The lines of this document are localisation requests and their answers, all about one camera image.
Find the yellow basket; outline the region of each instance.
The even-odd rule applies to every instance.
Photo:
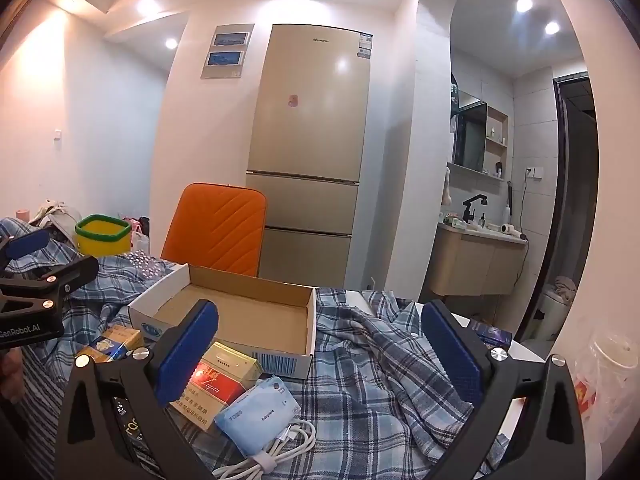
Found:
[[[78,250],[91,256],[110,256],[131,250],[131,224],[105,215],[91,215],[76,224]]]

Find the wall switch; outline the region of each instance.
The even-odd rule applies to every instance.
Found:
[[[536,166],[533,168],[527,168],[527,178],[542,178],[545,171],[541,166]]]

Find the blue plaid fabric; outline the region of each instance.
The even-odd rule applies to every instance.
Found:
[[[344,290],[318,289],[310,375],[286,380],[302,408],[300,418],[316,427],[316,446],[264,478],[422,479],[473,410],[422,336],[413,302],[381,292],[363,295],[375,316],[349,306]],[[242,460],[225,436],[201,433],[172,415],[211,469]],[[507,444],[498,437],[478,476],[497,467]]]
[[[14,218],[0,220],[2,237],[18,237],[33,230],[35,228]],[[12,260],[6,270],[23,276],[41,276],[78,257],[72,247],[50,240],[44,249]],[[96,279],[73,292],[65,301],[63,336],[31,346],[50,377],[62,385],[71,373],[76,353],[100,336],[108,325],[131,326],[127,305],[162,277],[149,279],[124,256],[103,256],[98,262]],[[169,273],[169,267],[163,265],[164,274]]]
[[[2,236],[31,229],[15,219],[0,220]],[[77,256],[72,248],[51,241],[44,250],[12,262],[8,270],[41,275]],[[98,260],[97,279],[75,291],[65,305],[65,335],[23,349],[22,403],[34,429],[27,449],[44,478],[52,478],[57,420],[74,355],[108,324],[130,326],[126,305],[154,282],[123,256]],[[349,306],[343,290],[318,290],[310,375],[306,381],[286,381],[302,408],[301,418],[318,430],[318,440],[312,452],[280,464],[265,478],[421,479],[472,411],[422,336],[415,305],[392,294],[363,295],[374,316]],[[225,436],[202,433],[172,408],[169,413],[210,468],[242,460]],[[498,437],[479,475],[497,467],[507,443]]]

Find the human hand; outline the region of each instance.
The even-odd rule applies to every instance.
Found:
[[[0,394],[15,404],[24,396],[22,350],[11,348],[0,357]]]

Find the gold refrigerator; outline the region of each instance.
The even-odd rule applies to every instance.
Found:
[[[273,25],[246,177],[267,197],[262,278],[344,285],[371,47],[353,30]]]

